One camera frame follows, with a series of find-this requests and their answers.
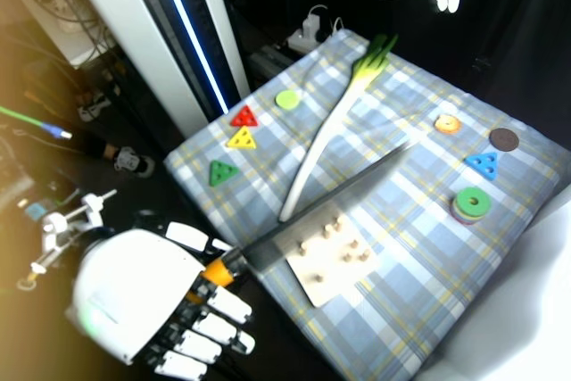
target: triangle block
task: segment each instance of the triangle block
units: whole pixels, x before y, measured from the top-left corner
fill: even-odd
[[[237,133],[235,133],[228,143],[228,147],[235,147],[237,149],[255,149],[256,142],[247,127],[241,127]]]
[[[243,127],[247,125],[248,127],[256,127],[258,125],[258,121],[256,117],[253,116],[252,111],[248,106],[244,106],[240,112],[232,119],[230,125],[233,127]]]
[[[212,187],[218,186],[220,183],[226,182],[232,176],[235,176],[240,170],[233,166],[225,164],[221,161],[211,162],[211,179]]]
[[[498,175],[498,154],[496,152],[471,155],[464,162],[488,180],[494,180]]]

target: red triangle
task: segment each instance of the red triangle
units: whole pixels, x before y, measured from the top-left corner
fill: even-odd
[[[230,125],[233,127],[256,127],[258,125],[258,121],[256,120],[256,117],[253,116],[250,108],[248,106],[244,106],[242,110],[238,112],[236,117],[232,119]]]

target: green cable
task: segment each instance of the green cable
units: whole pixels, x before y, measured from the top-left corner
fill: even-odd
[[[0,106],[0,113],[3,113],[4,115],[11,116],[17,120],[23,120],[24,122],[27,122],[27,123],[32,124],[32,125],[36,125],[38,127],[42,127],[44,125],[44,122],[42,122],[41,120],[35,120],[34,118],[30,118],[30,116],[26,116],[22,113],[17,113],[15,111],[10,110],[10,109],[6,109],[3,106]]]

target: wooden peg board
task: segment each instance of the wooden peg board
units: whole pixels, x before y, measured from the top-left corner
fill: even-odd
[[[365,252],[368,258],[362,261],[360,256]],[[378,266],[373,249],[345,216],[338,231],[335,222],[324,227],[324,233],[304,240],[300,250],[290,254],[287,261],[315,307],[330,301]]]

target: checkered cloth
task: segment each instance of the checkered cloth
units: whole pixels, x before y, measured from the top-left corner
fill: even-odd
[[[343,93],[351,65],[367,41],[343,30],[199,133],[166,160],[187,194],[221,236],[244,246],[277,225],[294,175],[317,130]],[[427,133],[409,161],[349,213],[378,254],[378,268],[319,309],[311,306],[285,261],[261,282],[299,329],[347,379],[409,379],[474,299],[554,187],[567,180],[571,153],[524,123],[466,94],[396,55],[351,108],[313,170],[303,207],[378,160],[407,135]],[[301,104],[275,104],[292,89]],[[228,149],[229,122],[247,104],[260,126],[250,128],[255,150]],[[455,135],[434,121],[451,113]],[[504,127],[520,138],[510,153],[489,143]],[[498,152],[488,181],[463,159]],[[211,161],[240,173],[209,187]],[[479,186],[492,209],[473,227],[449,214],[453,196]]]

